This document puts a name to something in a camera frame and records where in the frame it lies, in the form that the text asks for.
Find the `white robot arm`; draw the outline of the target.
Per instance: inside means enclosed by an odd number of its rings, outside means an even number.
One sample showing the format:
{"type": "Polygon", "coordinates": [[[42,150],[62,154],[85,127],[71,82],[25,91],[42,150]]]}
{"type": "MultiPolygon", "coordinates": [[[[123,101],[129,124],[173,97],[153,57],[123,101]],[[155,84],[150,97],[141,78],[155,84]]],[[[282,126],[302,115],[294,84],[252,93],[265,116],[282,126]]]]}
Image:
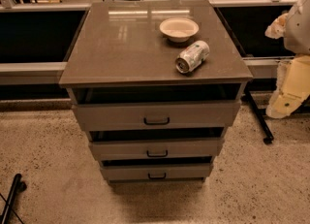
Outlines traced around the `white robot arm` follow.
{"type": "Polygon", "coordinates": [[[266,108],[269,117],[284,118],[310,96],[310,0],[297,0],[264,34],[271,39],[282,38],[285,49],[294,53],[292,60],[278,63],[276,90],[266,108]]]}

